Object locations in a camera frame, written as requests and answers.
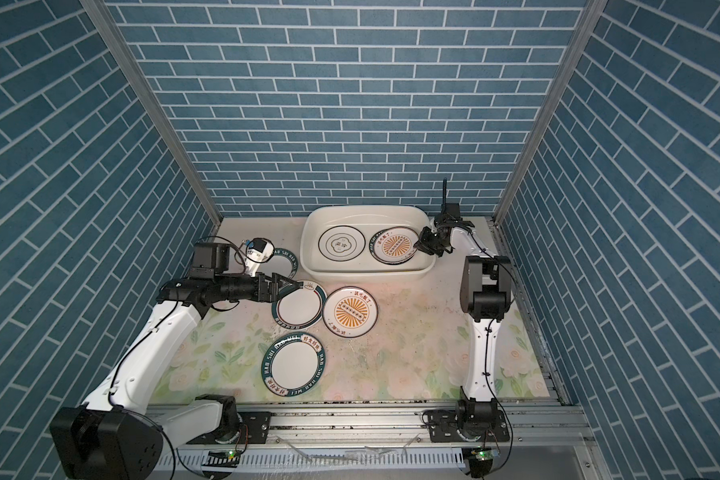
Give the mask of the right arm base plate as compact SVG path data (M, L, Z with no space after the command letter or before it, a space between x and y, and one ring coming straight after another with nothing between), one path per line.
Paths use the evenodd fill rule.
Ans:
M466 413L456 410L425 410L422 423L432 443L508 442L509 424L503 412Z

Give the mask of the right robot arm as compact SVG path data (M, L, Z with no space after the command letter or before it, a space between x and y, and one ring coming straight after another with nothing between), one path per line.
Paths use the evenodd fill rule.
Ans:
M459 301L468 318L468 369L460 387L454 428L466 441L513 439L511 421L497 395L495 361L501 322L513 304L510 261L488 249L474 224L448 214L422 230L417 248L442 256L464 254Z

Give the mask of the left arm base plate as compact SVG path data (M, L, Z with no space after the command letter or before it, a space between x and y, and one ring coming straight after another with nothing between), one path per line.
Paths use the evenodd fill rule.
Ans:
M238 412L235 420L223 420L215 430L200 435L189 445L235 446L265 444L272 414L264 412Z

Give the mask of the orange sunburst plate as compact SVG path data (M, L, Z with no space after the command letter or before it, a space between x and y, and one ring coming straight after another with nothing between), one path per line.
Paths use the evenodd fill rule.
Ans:
M366 290L346 286L332 292L322 312L330 332L342 338L358 338L369 333L379 318L379 306Z
M369 241L373 258L386 265L400 265L411 260L417 252L418 233L405 226L390 227L376 232Z

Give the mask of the green red rim plate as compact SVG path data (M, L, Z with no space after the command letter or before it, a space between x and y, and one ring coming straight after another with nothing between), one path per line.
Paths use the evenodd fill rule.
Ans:
M288 330L306 329L322 318L327 294L314 281L300 280L303 288L271 307L272 317L277 325Z

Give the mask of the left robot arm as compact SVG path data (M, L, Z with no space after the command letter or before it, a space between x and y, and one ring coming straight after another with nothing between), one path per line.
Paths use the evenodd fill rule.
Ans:
M204 394L157 419L146 410L179 347L222 301L275 303L302 284L279 274L215 274L163 285L137 339L77 407L63 407L49 430L71 479L146 479L163 452L206 434L236 442L242 420L231 396Z

